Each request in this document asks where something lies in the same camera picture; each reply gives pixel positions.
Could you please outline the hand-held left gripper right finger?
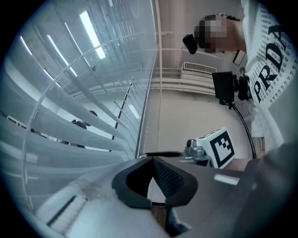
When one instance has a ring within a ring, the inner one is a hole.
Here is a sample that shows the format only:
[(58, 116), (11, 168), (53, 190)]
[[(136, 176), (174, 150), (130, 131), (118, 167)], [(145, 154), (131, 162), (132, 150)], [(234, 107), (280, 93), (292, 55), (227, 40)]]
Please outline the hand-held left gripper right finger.
[(153, 157), (154, 175), (166, 184), (166, 225), (152, 238), (236, 238), (246, 196), (246, 173)]

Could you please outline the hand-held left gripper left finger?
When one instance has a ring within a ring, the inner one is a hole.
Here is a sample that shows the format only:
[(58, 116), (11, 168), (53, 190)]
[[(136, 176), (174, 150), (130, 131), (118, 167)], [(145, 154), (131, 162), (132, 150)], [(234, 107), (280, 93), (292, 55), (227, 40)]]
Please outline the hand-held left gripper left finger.
[(65, 238), (169, 238), (150, 210), (128, 207), (112, 180), (138, 159), (93, 169), (52, 195), (36, 216)]

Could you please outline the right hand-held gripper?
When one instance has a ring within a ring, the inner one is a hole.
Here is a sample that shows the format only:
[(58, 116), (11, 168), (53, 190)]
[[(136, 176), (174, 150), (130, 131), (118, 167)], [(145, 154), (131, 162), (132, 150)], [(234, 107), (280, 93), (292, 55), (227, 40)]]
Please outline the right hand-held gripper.
[[(215, 129), (196, 139), (189, 139), (185, 153), (198, 165), (217, 169), (225, 168), (234, 158), (235, 151), (227, 127)], [(147, 152), (147, 157), (182, 157), (181, 152)]]

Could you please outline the white window blinds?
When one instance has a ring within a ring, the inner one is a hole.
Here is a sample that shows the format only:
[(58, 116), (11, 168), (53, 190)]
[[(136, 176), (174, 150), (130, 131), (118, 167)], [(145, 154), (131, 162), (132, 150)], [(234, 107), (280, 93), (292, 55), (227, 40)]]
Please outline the white window blinds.
[[(88, 171), (135, 158), (138, 1), (45, 0), (15, 36), (0, 66), (0, 175), (18, 206), (35, 212)], [(80, 19), (84, 11), (103, 59)]]

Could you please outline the person's right forearm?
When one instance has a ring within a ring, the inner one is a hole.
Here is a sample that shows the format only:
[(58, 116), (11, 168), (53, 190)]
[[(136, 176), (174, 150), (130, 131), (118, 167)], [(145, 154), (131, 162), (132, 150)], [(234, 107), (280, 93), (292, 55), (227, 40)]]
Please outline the person's right forearm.
[[(265, 155), (265, 143), (264, 137), (261, 138), (261, 151), (257, 155), (257, 159), (262, 159)], [(235, 170), (235, 171), (244, 171), (247, 164), (251, 159), (233, 159), (224, 169), (226, 170)]]

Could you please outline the black body-worn device box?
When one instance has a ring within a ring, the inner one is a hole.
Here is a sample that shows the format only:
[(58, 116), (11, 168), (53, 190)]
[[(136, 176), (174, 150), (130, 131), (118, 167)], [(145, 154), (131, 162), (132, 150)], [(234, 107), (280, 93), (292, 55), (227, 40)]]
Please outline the black body-worn device box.
[(212, 74), (215, 97), (220, 104), (232, 104), (234, 102), (234, 81), (232, 72), (220, 72)]

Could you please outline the white ceiling air vent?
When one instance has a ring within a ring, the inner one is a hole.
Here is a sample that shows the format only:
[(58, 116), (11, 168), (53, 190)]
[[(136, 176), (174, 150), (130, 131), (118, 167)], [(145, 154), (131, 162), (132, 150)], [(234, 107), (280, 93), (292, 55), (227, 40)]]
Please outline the white ceiling air vent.
[(192, 62), (183, 62), (182, 63), (182, 69), (183, 70), (189, 70), (189, 71), (196, 71), (196, 72), (202, 72), (202, 73), (216, 73), (217, 69), (210, 67), (210, 66), (205, 66), (197, 63), (192, 63)]

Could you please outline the white black-rimmed device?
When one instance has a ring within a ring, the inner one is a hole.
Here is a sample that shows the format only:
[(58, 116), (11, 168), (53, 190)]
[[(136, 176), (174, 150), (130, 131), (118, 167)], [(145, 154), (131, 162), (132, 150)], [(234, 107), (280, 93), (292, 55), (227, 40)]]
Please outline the white black-rimmed device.
[(245, 57), (246, 53), (241, 51), (241, 50), (237, 50), (235, 57), (233, 59), (233, 64), (235, 64), (236, 66), (240, 66), (240, 64), (242, 63), (244, 57)]

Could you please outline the long ceiling light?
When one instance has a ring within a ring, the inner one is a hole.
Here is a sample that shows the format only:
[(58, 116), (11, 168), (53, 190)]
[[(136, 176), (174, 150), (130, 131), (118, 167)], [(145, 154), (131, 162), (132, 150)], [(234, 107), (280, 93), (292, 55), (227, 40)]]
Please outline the long ceiling light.
[(93, 47), (95, 47), (95, 51), (98, 55), (98, 57), (100, 59), (103, 59), (106, 57), (106, 54), (103, 50), (102, 47), (99, 47), (100, 45), (100, 42), (99, 42), (99, 39), (95, 33), (95, 30), (93, 28), (93, 25), (92, 25), (92, 22), (90, 20), (90, 17), (89, 17), (89, 14), (87, 11), (84, 11), (83, 13), (80, 14), (80, 19), (83, 23), (83, 26), (87, 32), (87, 35), (91, 41), (91, 44), (93, 45)]

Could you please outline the white printed t-shirt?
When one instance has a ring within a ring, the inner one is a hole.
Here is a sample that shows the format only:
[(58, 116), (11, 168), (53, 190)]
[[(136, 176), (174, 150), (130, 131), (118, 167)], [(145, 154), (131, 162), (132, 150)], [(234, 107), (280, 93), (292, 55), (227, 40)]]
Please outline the white printed t-shirt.
[(298, 140), (298, 51), (282, 26), (258, 0), (241, 0), (253, 100), (252, 136), (265, 151)]

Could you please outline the grey metal partition post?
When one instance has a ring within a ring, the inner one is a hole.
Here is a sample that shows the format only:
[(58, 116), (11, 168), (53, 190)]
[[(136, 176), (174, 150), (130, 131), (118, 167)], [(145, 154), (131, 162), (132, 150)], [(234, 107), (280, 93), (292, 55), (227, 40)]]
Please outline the grey metal partition post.
[(142, 75), (134, 78), (135, 92), (140, 96), (140, 118), (135, 157), (158, 151), (158, 130), (161, 107), (161, 87), (158, 79), (162, 74), (161, 0), (140, 0), (141, 24), (139, 47)]

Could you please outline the black device mount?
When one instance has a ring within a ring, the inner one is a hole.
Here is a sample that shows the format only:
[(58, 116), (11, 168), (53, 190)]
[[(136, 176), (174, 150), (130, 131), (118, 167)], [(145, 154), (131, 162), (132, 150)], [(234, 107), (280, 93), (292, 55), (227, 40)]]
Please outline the black device mount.
[(234, 92), (238, 92), (238, 98), (241, 101), (249, 99), (249, 78), (245, 75), (240, 76), (238, 79), (234, 78)]

